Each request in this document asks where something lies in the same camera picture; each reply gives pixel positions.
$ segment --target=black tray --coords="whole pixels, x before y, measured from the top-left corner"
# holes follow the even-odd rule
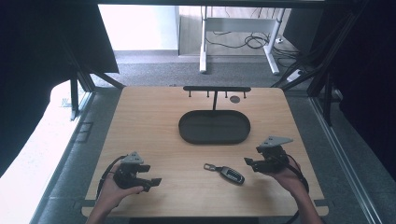
[[[178,129],[192,144],[237,144],[247,139],[250,122],[235,110],[193,110],[181,117]]]

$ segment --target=key fob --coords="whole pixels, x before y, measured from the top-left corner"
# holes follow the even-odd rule
[[[243,184],[245,181],[245,178],[241,174],[228,166],[223,166],[220,173],[227,179],[239,185]]]

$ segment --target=cable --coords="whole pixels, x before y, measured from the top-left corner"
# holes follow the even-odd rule
[[[230,18],[230,14],[228,14],[227,7],[224,7],[224,10],[225,10],[225,13],[227,13],[227,16]]]
[[[272,15],[271,19],[273,19],[273,18],[274,18],[274,15],[275,15],[275,10],[276,10],[276,7],[274,7],[274,11],[273,11],[273,15]]]
[[[113,168],[114,164],[116,164],[117,161],[119,161],[121,159],[124,159],[125,157],[126,156],[120,156],[120,157],[116,158],[113,162],[111,162],[110,165],[108,165],[107,169],[102,174],[102,178],[100,178],[98,189],[96,191],[96,200],[99,198],[100,191],[102,190],[102,186],[105,183],[105,180],[106,180],[106,177],[107,177],[108,173],[114,174],[114,172],[111,172],[111,168]]]
[[[257,18],[259,18],[261,14],[262,14],[262,7],[260,8],[259,16]]]
[[[216,33],[216,32],[212,32],[214,35],[227,35],[227,34],[230,34],[231,33],[231,31],[229,31],[229,32],[224,32],[224,33]]]
[[[296,163],[297,165],[297,161],[289,154],[287,154],[288,157],[290,157],[294,163]],[[275,159],[276,161],[278,161],[279,163],[281,163],[282,165],[284,165],[286,168],[288,168],[289,170],[291,170],[292,172],[294,172],[297,177],[299,178],[299,180],[303,183],[305,190],[307,193],[309,193],[309,186],[308,186],[308,181],[306,181],[305,177],[303,176],[303,172],[301,171],[300,167],[297,165],[297,169],[292,167],[289,163],[285,163],[282,160],[280,160],[278,157],[276,156],[272,156],[270,155],[270,157],[272,159]],[[299,211],[297,211],[287,222],[285,222],[285,224],[291,224],[293,223],[297,217],[300,215]]]
[[[323,52],[329,47],[329,43],[331,43],[332,40],[335,39],[336,34],[338,34],[338,32],[341,30],[341,27],[344,24],[344,20],[346,19],[347,19],[347,15],[345,15],[345,17],[335,25],[335,28],[332,30],[332,32],[329,35],[327,35],[326,38],[323,40],[323,42],[320,43],[313,51],[311,51],[307,55],[296,57],[296,62],[291,64],[289,68],[284,72],[280,80],[274,83],[271,87],[278,87],[282,82],[286,81],[286,79],[289,76],[291,76],[291,74],[299,67],[303,66],[304,64],[310,64],[315,59],[320,57],[323,54]],[[298,81],[303,80],[305,77],[312,77],[316,72],[320,70],[321,67],[322,67],[322,63],[319,66],[317,66],[314,70],[308,71],[304,75],[304,77],[300,76],[297,79],[295,79],[294,81],[296,82],[293,83],[297,83],[297,80]]]
[[[265,36],[265,42],[269,43],[270,36],[265,33],[261,33],[261,34]],[[287,56],[289,58],[296,58],[297,56],[300,55],[300,51],[298,51],[298,50],[278,49],[275,46],[273,46],[273,51],[274,51],[274,53],[276,53],[278,55]]]
[[[247,36],[247,37],[245,38],[245,44],[240,45],[240,46],[229,46],[229,45],[225,45],[225,44],[221,44],[221,43],[212,42],[212,41],[210,41],[210,40],[208,40],[208,39],[206,39],[206,41],[207,41],[208,43],[210,43],[210,44],[213,44],[213,45],[220,45],[220,46],[223,46],[223,47],[226,47],[226,48],[230,48],[230,49],[239,49],[239,48],[242,48],[242,47],[244,47],[244,46],[248,46],[248,47],[250,47],[251,49],[261,49],[264,45],[268,44],[268,41],[267,41],[266,38],[263,38],[263,37],[261,37],[261,36],[254,35],[254,34],[256,34],[256,33],[251,33],[249,36]],[[253,46],[253,45],[251,45],[251,41],[255,41],[255,43],[259,44],[259,46]]]

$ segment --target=wooden tabletop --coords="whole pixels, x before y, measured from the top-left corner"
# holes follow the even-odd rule
[[[239,96],[238,104],[230,97]],[[244,158],[263,160],[256,147],[268,136],[294,141],[282,145],[302,166],[312,200],[324,199],[282,90],[252,88],[242,92],[219,92],[217,109],[244,113],[250,120],[247,139],[237,145],[197,146],[184,141],[178,132],[179,119],[192,110],[210,110],[213,93],[183,91],[180,87],[126,87],[111,122],[86,200],[94,200],[99,179],[107,166],[122,155],[138,152],[148,173],[138,177],[162,178],[160,186],[125,198],[111,216],[120,217],[266,217],[292,216],[295,201],[269,176],[254,173]],[[245,177],[237,186],[219,173],[204,169],[205,163],[229,166]],[[88,216],[91,207],[83,207]],[[321,216],[328,207],[317,207]]]

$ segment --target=human hand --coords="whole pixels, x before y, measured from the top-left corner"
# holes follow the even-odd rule
[[[119,167],[119,164],[115,164],[108,173],[95,205],[102,205],[108,212],[117,207],[126,196],[139,193],[143,190],[142,186],[130,189],[121,189],[113,179],[114,173],[119,169]]]
[[[289,156],[289,165],[301,172],[300,164]],[[262,173],[273,177],[285,190],[289,191],[292,195],[300,193],[301,190],[305,191],[304,184],[291,169],[284,168],[277,173]]]
[[[100,191],[99,197],[96,201],[95,207],[91,211],[88,217],[88,223],[103,223],[106,216],[111,210],[117,207],[123,198],[131,194],[140,193],[143,190],[142,186],[133,187],[130,189],[121,189],[113,179],[114,173],[120,167],[119,164],[115,164],[110,173],[108,173],[105,182]]]

